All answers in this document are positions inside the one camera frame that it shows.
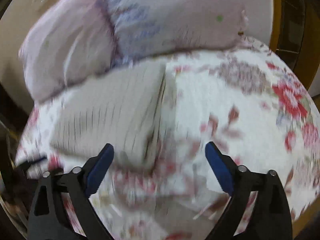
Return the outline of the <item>cream knitted sweater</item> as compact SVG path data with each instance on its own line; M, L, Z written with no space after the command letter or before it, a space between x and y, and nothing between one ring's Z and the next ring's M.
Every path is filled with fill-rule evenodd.
M61 111L50 146L89 158L111 144L118 167L150 173L159 154L166 68L164 62L144 61L86 81Z

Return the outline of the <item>white floral bedspread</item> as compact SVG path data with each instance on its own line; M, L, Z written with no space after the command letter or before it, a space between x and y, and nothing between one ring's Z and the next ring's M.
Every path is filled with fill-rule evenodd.
M319 197L319 111L275 53L253 38L248 43L247 49L144 60L167 67L159 154L150 173L124 170L113 161L91 196L114 238L207 236L229 201L204 153L210 141L253 172L275 170L292 220ZM88 159L63 154L49 144L61 111L83 84L33 109L15 159L20 164L47 157L29 170L31 178L57 167L69 172Z

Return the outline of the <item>lower lavender pillow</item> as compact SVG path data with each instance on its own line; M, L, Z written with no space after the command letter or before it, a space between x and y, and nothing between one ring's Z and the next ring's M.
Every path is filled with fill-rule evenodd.
M59 0L29 30L18 57L31 98L43 102L109 70L115 50L100 0Z

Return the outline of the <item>upper lavender tree-print pillow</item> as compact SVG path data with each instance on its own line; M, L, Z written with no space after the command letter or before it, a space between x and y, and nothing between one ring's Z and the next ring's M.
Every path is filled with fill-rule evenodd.
M103 0L125 62L186 49L225 49L247 27L244 0Z

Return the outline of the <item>wooden bed frame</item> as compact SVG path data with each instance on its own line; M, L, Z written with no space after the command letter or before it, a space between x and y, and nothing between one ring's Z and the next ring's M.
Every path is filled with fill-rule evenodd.
M310 88L319 68L319 0L273 0L270 48Z

